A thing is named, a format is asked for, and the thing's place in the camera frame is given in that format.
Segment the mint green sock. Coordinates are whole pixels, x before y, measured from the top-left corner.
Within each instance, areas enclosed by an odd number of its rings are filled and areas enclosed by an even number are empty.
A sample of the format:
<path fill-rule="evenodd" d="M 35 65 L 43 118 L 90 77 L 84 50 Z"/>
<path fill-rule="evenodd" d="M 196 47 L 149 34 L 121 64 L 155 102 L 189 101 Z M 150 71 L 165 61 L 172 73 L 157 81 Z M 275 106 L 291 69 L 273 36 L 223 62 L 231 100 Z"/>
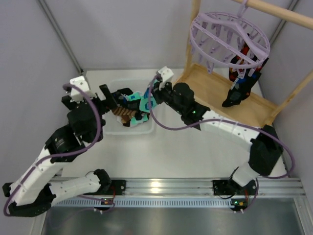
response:
<path fill-rule="evenodd" d="M 149 89 L 147 88 L 146 91 L 140 96 L 139 110 L 149 113 L 149 107 L 151 107 L 151 109 L 154 109 L 156 106 L 157 102 L 153 95 L 149 94 Z"/>

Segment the navy patterned sock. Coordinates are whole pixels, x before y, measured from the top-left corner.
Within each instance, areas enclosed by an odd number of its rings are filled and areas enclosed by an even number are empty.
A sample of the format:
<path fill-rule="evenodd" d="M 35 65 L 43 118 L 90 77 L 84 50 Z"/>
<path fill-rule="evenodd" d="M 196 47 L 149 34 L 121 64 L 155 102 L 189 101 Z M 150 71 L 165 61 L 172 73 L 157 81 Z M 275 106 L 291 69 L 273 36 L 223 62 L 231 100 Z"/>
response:
<path fill-rule="evenodd" d="M 247 69 L 244 78 L 240 78 L 237 71 L 233 71 L 232 68 L 229 69 L 228 78 L 233 82 L 233 84 L 228 91 L 227 98 L 222 103 L 223 107 L 239 105 L 241 101 L 247 99 L 250 96 L 251 89 L 261 77 L 261 69 L 267 63 L 267 61 L 268 58 L 259 68 L 254 71 L 252 76 L 248 75 L 250 69 Z"/>

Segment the purple round clip hanger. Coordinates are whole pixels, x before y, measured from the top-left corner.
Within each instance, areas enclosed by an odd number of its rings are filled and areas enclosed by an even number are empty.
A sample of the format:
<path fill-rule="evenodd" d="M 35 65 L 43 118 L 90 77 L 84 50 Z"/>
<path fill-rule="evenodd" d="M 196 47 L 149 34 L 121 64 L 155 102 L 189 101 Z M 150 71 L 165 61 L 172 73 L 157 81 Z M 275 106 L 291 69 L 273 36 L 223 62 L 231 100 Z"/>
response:
<path fill-rule="evenodd" d="M 243 1 L 235 14 L 200 12 L 191 22 L 191 53 L 209 73 L 215 68 L 232 68 L 243 78 L 247 69 L 252 74 L 269 57 L 269 40 L 257 25 L 244 18 L 247 9 Z"/>

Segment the brown striped sock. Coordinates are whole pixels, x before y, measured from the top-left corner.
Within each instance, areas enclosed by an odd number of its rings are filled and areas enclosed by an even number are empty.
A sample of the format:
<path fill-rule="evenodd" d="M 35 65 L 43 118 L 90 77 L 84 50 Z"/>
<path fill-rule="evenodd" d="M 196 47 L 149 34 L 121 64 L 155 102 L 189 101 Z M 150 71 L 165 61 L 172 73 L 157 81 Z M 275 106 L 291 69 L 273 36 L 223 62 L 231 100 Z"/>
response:
<path fill-rule="evenodd" d="M 133 116 L 135 116 L 137 111 L 118 106 L 117 108 L 112 109 L 112 113 L 115 116 L 119 116 L 119 117 L 123 117 L 123 116 L 133 117 Z"/>

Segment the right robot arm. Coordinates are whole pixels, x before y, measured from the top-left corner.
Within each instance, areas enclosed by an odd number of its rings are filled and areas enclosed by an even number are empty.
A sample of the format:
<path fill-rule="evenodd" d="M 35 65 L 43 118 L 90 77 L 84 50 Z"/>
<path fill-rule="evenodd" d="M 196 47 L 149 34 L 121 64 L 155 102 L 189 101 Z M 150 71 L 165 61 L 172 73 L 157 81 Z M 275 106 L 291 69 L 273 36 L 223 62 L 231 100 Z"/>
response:
<path fill-rule="evenodd" d="M 259 176 L 269 177 L 283 152 L 273 127 L 262 128 L 248 126 L 219 115 L 209 107 L 194 99 L 194 92 L 185 83 L 172 85 L 170 82 L 156 81 L 146 91 L 147 108 L 152 111 L 159 104 L 165 103 L 176 111 L 184 123 L 184 128 L 196 128 L 230 140 L 249 153 L 249 159 L 235 168 L 227 181 L 232 193 L 243 190 Z"/>

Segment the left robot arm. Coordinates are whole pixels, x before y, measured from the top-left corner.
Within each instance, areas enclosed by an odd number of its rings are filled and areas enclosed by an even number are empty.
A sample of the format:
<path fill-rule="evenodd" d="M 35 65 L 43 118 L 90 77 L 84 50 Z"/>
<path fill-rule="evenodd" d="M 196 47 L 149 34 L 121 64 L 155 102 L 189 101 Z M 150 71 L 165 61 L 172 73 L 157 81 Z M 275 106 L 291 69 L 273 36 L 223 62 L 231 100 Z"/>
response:
<path fill-rule="evenodd" d="M 68 124 L 51 135 L 20 179 L 3 185 L 7 197 L 3 213 L 7 217 L 35 217 L 63 200 L 82 194 L 105 194 L 112 187 L 112 180 L 103 169 L 73 180 L 50 182 L 56 173 L 103 139 L 102 127 L 106 122 L 102 115 L 117 107 L 105 84 L 99 87 L 104 100 L 83 91 L 81 85 L 65 84 L 63 88 L 77 91 L 82 99 L 76 101 L 72 94 L 62 97 L 62 103 L 69 109 Z"/>

